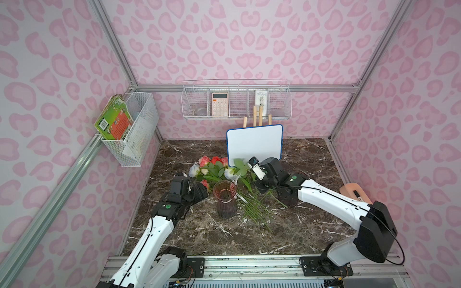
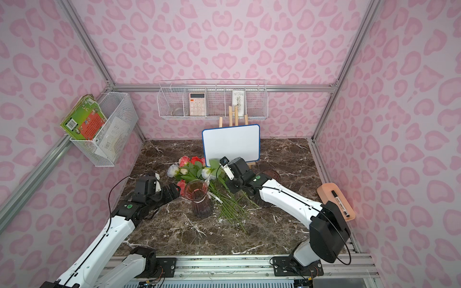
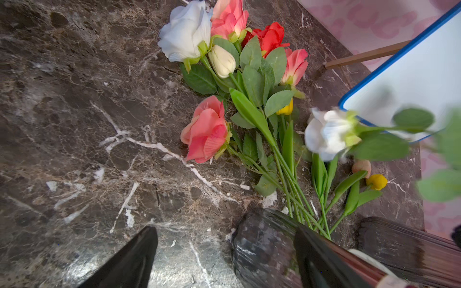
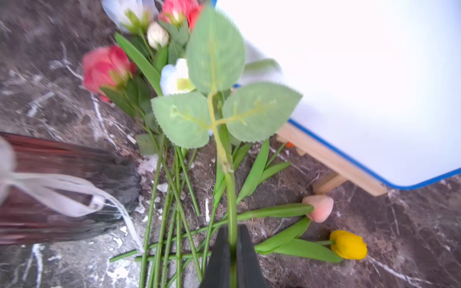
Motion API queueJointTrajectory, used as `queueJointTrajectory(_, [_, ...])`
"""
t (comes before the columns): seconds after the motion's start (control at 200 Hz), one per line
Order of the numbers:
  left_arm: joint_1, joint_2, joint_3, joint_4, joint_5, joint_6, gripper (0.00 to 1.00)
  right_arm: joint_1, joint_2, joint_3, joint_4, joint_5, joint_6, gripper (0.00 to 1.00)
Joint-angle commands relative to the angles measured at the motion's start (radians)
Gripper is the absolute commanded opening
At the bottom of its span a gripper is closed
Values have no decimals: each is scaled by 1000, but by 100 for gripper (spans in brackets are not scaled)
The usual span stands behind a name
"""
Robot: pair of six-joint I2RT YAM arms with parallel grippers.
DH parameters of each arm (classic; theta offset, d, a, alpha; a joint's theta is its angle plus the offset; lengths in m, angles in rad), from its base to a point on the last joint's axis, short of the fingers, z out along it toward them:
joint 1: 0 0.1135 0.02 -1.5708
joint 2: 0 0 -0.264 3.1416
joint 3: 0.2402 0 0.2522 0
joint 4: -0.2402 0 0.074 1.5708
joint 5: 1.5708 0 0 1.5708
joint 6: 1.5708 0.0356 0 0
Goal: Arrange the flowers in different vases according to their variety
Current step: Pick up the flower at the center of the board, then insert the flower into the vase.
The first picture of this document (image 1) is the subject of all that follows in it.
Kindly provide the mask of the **wooden easel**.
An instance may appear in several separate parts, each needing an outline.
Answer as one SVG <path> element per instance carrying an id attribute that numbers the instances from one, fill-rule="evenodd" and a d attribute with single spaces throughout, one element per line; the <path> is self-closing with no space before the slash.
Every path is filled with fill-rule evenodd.
<path id="1" fill-rule="evenodd" d="M 271 114 L 264 116 L 264 106 L 254 106 L 252 116 L 253 127 L 272 126 L 273 118 Z"/>

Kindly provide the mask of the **blue framed whiteboard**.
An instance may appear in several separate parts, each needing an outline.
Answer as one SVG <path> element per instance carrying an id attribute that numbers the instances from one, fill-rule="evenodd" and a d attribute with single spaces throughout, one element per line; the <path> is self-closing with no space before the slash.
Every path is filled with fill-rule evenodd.
<path id="1" fill-rule="evenodd" d="M 282 158 L 283 126 L 260 126 L 236 128 L 226 133 L 228 163 L 235 167 L 234 160 L 241 159 L 248 163 L 252 157 L 260 162 L 274 157 Z"/>

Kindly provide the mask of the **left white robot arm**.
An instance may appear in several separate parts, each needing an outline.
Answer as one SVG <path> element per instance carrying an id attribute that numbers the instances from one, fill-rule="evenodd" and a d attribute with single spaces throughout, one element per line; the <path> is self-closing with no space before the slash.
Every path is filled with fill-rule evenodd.
<path id="1" fill-rule="evenodd" d="M 180 288 L 197 277 L 200 267 L 189 265 L 185 250 L 162 245 L 176 224 L 185 218 L 191 207 L 208 197 L 201 182 L 192 183 L 185 176 L 174 176 L 170 189 L 154 206 L 148 225 L 137 245 L 119 270 L 98 288 L 162 288 L 177 278 L 172 288 Z"/>

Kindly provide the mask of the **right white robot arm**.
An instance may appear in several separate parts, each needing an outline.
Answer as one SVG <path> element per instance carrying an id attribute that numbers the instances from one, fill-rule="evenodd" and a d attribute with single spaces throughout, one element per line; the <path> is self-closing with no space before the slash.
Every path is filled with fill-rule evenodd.
<path id="1" fill-rule="evenodd" d="M 368 259 L 379 264 L 387 260 L 397 241 L 397 229 L 385 204 L 351 199 L 306 175 L 289 174 L 274 157 L 262 162 L 252 157 L 248 166 L 256 175 L 255 185 L 261 193 L 275 191 L 279 200 L 289 207 L 298 202 L 314 205 L 356 231 L 344 240 L 329 244 L 313 265 L 315 271 L 334 274 L 356 260 Z"/>

